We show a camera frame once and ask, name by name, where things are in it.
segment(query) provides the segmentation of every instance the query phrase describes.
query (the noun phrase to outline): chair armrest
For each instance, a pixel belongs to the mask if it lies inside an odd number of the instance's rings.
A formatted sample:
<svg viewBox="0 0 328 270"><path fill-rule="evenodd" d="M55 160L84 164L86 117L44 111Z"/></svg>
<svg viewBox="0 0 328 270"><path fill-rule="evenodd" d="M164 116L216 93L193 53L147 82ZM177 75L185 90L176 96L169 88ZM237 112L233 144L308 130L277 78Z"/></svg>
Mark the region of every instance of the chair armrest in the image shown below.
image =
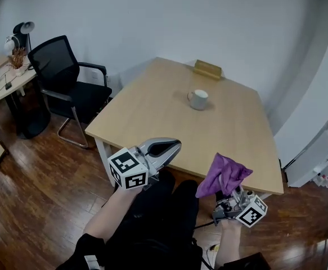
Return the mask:
<svg viewBox="0 0 328 270"><path fill-rule="evenodd" d="M79 66L82 67L87 67L87 68L94 68L94 69L98 69L102 72L102 74L104 75L104 85L107 87L107 80L106 80L106 67L102 66L102 65L96 65L96 64L91 64L91 63L85 63L85 62L79 62Z"/></svg>
<svg viewBox="0 0 328 270"><path fill-rule="evenodd" d="M54 92L54 91L41 89L41 93L46 94L46 95L51 96L51 97L61 99L61 100L65 100L65 101L68 101L68 102L73 101L70 96L65 95L65 94L61 94L61 93L57 93L57 92Z"/></svg>

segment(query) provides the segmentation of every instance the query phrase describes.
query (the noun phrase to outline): mesh chair back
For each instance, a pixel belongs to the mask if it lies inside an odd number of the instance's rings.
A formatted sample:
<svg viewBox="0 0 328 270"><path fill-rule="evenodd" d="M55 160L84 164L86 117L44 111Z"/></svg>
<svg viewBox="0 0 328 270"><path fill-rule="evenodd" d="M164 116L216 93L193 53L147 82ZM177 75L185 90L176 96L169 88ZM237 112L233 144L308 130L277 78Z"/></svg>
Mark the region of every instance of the mesh chair back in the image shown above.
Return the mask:
<svg viewBox="0 0 328 270"><path fill-rule="evenodd" d="M42 43L28 58L44 89L65 94L75 85L80 67L66 36Z"/></svg>

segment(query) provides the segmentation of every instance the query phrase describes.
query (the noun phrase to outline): chair leg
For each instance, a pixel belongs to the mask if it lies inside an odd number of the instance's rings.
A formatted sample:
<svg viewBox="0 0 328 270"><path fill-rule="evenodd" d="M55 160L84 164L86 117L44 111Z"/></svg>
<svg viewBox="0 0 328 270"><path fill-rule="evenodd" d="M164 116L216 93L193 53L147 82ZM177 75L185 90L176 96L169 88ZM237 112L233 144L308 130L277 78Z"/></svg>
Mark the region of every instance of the chair leg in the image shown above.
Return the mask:
<svg viewBox="0 0 328 270"><path fill-rule="evenodd" d="M89 143L87 142L87 139L86 139L86 136L85 136L85 133L84 133L84 130L83 128L81 127L81 124L80 124L80 121L78 119L78 115L76 113L76 109L75 107L72 107L71 108L72 111L73 111L73 114L74 114L74 117L75 117L75 120L76 122L78 123L78 126L79 126L79 129L80 129L80 132L81 132L81 135L83 136L84 138L84 141L85 141L85 144L81 144L79 142L76 142L76 141L73 141L73 140L70 140L70 139L67 139L63 136L60 135L61 131L64 130L65 126L68 124L68 122L71 120L70 118L67 118L66 121L63 123L63 125L60 127L60 129L57 131L57 135L60 139L66 141L66 142L69 142L69 143L72 143L72 144L75 144L77 146L80 146L81 148L88 148L89 147Z"/></svg>

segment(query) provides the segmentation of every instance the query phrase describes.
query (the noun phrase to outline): person's arm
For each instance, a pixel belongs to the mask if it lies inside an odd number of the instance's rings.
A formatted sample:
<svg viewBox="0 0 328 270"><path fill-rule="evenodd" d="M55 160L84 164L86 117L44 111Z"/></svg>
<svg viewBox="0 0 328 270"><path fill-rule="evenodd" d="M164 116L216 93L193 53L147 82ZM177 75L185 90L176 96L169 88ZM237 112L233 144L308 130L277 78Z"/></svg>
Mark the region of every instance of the person's arm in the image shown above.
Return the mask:
<svg viewBox="0 0 328 270"><path fill-rule="evenodd" d="M119 187L100 211L87 223L84 233L102 238L106 243L119 227L136 195L141 190L142 187L132 190L123 190Z"/></svg>
<svg viewBox="0 0 328 270"><path fill-rule="evenodd" d="M239 246L242 224L236 220L222 220L222 235L219 251L215 259L215 270L218 270L225 263L240 259Z"/></svg>

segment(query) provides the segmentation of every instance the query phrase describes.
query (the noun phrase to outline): black office chair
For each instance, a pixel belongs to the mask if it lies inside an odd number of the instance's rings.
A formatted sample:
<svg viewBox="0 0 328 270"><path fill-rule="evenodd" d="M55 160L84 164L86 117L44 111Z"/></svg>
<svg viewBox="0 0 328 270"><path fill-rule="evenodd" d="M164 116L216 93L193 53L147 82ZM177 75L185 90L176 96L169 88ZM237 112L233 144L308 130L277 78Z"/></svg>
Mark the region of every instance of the black office chair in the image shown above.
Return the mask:
<svg viewBox="0 0 328 270"><path fill-rule="evenodd" d="M67 118L57 135L67 142L87 148L88 142L80 122L90 123L100 108L108 103L112 90L107 87L106 68L77 62L66 36L42 43L28 54L28 58L41 81L42 93L47 95L50 111ZM101 71L105 86L77 82L80 66ZM60 136L70 119L78 122L85 144Z"/></svg>

